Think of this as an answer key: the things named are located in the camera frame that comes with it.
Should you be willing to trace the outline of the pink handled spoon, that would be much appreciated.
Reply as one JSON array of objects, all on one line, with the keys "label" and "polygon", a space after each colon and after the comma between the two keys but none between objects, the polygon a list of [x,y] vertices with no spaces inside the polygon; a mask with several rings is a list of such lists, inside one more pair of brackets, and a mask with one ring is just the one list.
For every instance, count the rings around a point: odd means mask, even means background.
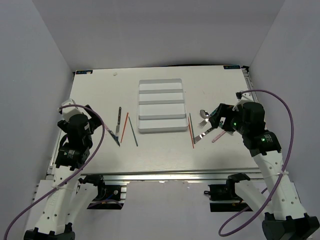
[{"label": "pink handled spoon", "polygon": [[215,143],[219,138],[221,138],[224,134],[226,133],[226,131],[222,131],[220,132],[216,137],[214,137],[214,139],[211,141],[212,143]]}]

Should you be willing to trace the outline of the teal handled fork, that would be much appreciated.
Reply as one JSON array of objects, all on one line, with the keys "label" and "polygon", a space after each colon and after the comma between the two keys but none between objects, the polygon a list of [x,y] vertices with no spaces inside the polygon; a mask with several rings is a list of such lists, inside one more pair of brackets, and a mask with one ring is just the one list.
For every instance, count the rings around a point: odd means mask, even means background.
[{"label": "teal handled fork", "polygon": [[196,144],[197,142],[199,142],[200,140],[202,140],[207,134],[209,134],[210,132],[212,132],[214,130],[214,128],[209,128],[208,130],[206,130],[205,132],[201,133],[200,135],[197,135],[194,137],[194,144]]},{"label": "teal handled fork", "polygon": [[203,128],[209,121],[209,118],[205,118],[203,121],[201,121],[199,124],[198,124],[198,127],[199,128]]}]

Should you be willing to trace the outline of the dark handled table knife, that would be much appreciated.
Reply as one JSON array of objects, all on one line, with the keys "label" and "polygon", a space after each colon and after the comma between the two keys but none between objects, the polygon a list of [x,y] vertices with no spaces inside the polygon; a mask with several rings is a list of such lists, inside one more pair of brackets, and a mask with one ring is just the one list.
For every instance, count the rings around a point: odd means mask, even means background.
[{"label": "dark handled table knife", "polygon": [[119,147],[120,147],[119,133],[120,133],[121,115],[122,115],[122,107],[120,106],[118,108],[117,125],[115,130],[115,141]]}]

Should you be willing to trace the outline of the green chopstick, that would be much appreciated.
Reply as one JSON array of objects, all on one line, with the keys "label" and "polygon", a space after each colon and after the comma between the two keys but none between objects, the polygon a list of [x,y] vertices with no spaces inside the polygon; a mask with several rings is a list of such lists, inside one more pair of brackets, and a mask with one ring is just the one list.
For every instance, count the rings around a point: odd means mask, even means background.
[{"label": "green chopstick", "polygon": [[189,120],[190,120],[191,130],[192,130],[192,134],[193,134],[193,142],[194,142],[194,144],[195,144],[195,134],[194,134],[194,128],[193,128],[193,122],[192,122],[192,115],[191,115],[191,113],[189,113]]},{"label": "green chopstick", "polygon": [[135,131],[134,131],[133,124],[132,124],[130,116],[128,117],[128,120],[129,120],[129,124],[130,124],[130,127],[131,127],[131,131],[132,131],[132,135],[133,135],[133,138],[134,138],[135,145],[136,145],[136,147],[138,147],[139,144],[138,144],[138,141],[137,141],[137,137],[136,137],[136,134],[135,134]]}]

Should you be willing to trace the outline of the orange chopstick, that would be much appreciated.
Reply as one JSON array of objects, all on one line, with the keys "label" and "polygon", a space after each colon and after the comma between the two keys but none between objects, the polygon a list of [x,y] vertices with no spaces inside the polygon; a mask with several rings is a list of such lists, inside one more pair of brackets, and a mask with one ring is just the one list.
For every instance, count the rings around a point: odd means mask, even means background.
[{"label": "orange chopstick", "polygon": [[194,138],[193,138],[193,133],[192,133],[191,123],[190,123],[189,117],[187,117],[187,120],[188,120],[188,129],[189,129],[189,133],[190,133],[192,148],[195,149],[195,147],[194,147]]},{"label": "orange chopstick", "polygon": [[125,134],[125,130],[126,130],[128,118],[129,118],[129,112],[127,112],[127,113],[126,113],[126,116],[125,116],[125,121],[124,121],[124,125],[123,125],[123,130],[122,130],[122,135],[121,135],[120,143],[123,142],[123,138],[124,138],[124,134]]}]

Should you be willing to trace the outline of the teal handled spoon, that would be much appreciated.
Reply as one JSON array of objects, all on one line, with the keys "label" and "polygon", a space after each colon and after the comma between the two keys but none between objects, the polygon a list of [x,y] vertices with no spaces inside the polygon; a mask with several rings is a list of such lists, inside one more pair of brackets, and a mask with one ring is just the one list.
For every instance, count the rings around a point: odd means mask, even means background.
[{"label": "teal handled spoon", "polygon": [[203,109],[201,109],[201,110],[199,111],[199,114],[200,114],[200,116],[201,116],[203,119],[208,118],[209,115],[210,115],[207,111],[205,111],[205,110],[203,110]]}]

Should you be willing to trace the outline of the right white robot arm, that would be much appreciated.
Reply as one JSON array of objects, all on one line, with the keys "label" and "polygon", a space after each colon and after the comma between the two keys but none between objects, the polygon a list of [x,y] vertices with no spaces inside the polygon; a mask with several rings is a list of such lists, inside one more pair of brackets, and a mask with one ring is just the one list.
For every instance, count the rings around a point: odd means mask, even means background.
[{"label": "right white robot arm", "polygon": [[245,201],[261,218],[266,239],[306,240],[319,229],[320,223],[317,217],[308,215],[293,189],[278,138],[266,129],[263,106],[252,101],[236,106],[221,103],[209,118],[214,129],[221,118],[224,118],[223,130],[242,136],[269,192],[264,196],[245,173],[237,173],[228,176],[226,195]]}]

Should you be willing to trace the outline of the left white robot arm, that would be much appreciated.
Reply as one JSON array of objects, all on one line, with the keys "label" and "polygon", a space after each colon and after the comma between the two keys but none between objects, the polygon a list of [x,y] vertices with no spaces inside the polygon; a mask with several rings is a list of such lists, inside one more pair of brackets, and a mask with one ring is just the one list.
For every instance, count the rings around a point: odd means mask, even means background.
[{"label": "left white robot arm", "polygon": [[93,200],[105,196],[106,187],[99,175],[81,178],[81,171],[94,154],[92,135],[104,125],[102,118],[89,105],[68,101],[59,108],[63,119],[57,125],[65,133],[55,164],[52,189],[40,197],[46,200],[44,210],[25,240],[73,240],[73,225],[79,213]]}]

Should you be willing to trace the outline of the left blue corner label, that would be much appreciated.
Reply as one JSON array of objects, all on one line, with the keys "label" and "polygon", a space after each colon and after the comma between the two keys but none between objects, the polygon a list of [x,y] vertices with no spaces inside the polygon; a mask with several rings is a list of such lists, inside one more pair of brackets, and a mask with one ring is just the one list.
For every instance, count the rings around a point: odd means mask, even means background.
[{"label": "left blue corner label", "polygon": [[77,70],[75,72],[76,75],[87,75],[92,73],[93,73],[93,70]]}]

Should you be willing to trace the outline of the blue corner label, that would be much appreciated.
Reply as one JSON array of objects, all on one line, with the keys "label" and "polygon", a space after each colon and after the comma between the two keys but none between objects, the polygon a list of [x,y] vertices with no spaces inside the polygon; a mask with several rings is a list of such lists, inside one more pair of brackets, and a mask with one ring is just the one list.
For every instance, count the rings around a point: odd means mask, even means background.
[{"label": "blue corner label", "polygon": [[238,70],[241,69],[239,65],[224,65],[223,68],[225,70]]},{"label": "blue corner label", "polygon": [[92,73],[93,73],[93,70],[77,70],[75,72],[76,75],[87,75]]}]

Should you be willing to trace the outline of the right blue corner label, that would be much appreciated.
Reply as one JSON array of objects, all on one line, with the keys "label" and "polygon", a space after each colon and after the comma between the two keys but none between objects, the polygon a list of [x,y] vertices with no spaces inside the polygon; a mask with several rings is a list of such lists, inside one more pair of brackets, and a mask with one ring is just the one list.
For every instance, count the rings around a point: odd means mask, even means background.
[{"label": "right blue corner label", "polygon": [[239,65],[224,65],[223,68],[225,70],[238,70],[241,69]]}]

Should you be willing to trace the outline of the white four-compartment cutlery tray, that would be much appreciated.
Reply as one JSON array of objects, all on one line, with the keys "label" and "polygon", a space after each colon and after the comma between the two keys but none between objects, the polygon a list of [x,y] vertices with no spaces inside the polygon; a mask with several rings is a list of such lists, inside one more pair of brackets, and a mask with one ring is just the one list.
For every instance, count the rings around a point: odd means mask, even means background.
[{"label": "white four-compartment cutlery tray", "polygon": [[180,78],[140,80],[137,119],[141,134],[186,131],[189,124],[183,81]]}]

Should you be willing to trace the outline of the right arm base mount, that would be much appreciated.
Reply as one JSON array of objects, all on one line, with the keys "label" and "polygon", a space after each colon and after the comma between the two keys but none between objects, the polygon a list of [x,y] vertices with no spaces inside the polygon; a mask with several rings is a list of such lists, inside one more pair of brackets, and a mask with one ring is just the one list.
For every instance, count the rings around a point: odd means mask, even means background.
[{"label": "right arm base mount", "polygon": [[208,185],[208,190],[203,192],[209,198],[212,213],[237,213],[242,210],[252,212],[252,209],[239,197],[232,196],[225,184]]}]

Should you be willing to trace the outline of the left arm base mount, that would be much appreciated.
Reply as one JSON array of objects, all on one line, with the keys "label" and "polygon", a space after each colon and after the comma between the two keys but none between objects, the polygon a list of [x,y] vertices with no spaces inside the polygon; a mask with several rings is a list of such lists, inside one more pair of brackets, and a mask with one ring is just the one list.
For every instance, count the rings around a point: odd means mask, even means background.
[{"label": "left arm base mount", "polygon": [[89,203],[89,210],[121,210],[123,203],[121,201],[121,186],[106,185],[104,177],[99,174],[86,175],[84,178],[79,178],[79,185],[87,189],[90,185],[94,190],[97,190],[97,195]]}]

